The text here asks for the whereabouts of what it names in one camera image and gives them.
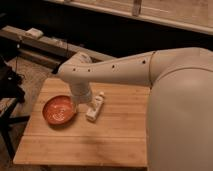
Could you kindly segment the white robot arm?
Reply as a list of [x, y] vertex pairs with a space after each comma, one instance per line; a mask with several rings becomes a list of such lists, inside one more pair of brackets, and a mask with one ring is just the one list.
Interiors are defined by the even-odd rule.
[[99, 63], [78, 52], [58, 75], [77, 104], [92, 100], [92, 82], [149, 87], [148, 170], [213, 171], [212, 51], [156, 50]]

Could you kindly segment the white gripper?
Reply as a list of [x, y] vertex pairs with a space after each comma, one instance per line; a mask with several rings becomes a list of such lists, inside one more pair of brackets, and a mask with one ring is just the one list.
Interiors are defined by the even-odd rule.
[[92, 91], [88, 83], [72, 83], [69, 85], [71, 99], [75, 104], [89, 103], [92, 101]]

